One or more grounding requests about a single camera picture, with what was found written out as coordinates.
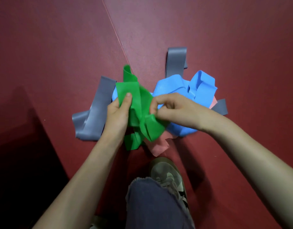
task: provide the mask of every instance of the green strip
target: green strip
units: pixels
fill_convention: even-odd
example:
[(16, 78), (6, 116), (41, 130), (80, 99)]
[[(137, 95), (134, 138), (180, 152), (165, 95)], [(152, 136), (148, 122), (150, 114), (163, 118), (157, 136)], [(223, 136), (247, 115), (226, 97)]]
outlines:
[(155, 118), (149, 113), (153, 96), (138, 83), (137, 77), (131, 73), (129, 65), (123, 68), (123, 83), (116, 83), (120, 106), (126, 93), (133, 96), (129, 109), (129, 127), (134, 127), (134, 133), (126, 135), (124, 142), (127, 150), (137, 149), (144, 138), (154, 141), (165, 131), (168, 122)]

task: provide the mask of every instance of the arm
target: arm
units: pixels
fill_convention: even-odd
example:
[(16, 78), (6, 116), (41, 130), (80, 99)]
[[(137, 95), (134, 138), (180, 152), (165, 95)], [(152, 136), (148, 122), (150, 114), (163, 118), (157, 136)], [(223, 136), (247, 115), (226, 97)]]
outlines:
[[(164, 104), (157, 110), (158, 104)], [(293, 228), (293, 169), (228, 118), (177, 93), (157, 96), (150, 112), (159, 119), (212, 136), (261, 194), (274, 213)]]
[(84, 164), (35, 224), (34, 229), (90, 227), (110, 166), (123, 141), (131, 102), (132, 96), (127, 95), (120, 108), (118, 99), (108, 106), (101, 138)]

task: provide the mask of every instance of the folded gray band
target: folded gray band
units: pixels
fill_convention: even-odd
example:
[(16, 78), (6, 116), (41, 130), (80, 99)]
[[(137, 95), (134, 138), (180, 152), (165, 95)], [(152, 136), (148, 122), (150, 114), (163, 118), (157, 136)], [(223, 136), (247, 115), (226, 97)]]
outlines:
[(100, 84), (90, 110), (72, 115), (75, 137), (81, 140), (99, 140), (106, 122), (107, 106), (116, 86), (116, 81), (101, 76)]
[(166, 63), (165, 77), (178, 74), (183, 77), (184, 69), (187, 68), (187, 47), (169, 47)]
[(223, 116), (227, 115), (228, 111), (227, 111), (225, 99), (218, 100), (218, 103), (215, 106), (213, 106), (211, 110), (213, 110)]

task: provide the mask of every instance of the shoe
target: shoe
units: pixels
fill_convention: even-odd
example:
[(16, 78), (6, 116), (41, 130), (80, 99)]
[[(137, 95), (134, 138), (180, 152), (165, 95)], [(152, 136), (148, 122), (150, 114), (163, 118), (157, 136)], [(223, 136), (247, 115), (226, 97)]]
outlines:
[(183, 178), (175, 164), (168, 158), (160, 157), (150, 163), (150, 177), (173, 194), (179, 203), (189, 211), (187, 193)]

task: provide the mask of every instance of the blue jeans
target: blue jeans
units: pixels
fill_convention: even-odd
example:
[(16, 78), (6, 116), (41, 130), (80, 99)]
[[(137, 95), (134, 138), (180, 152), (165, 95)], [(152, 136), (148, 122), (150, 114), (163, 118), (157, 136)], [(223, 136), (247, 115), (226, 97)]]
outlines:
[(191, 216), (177, 198), (151, 178), (134, 180), (126, 202), (126, 229), (194, 228)]

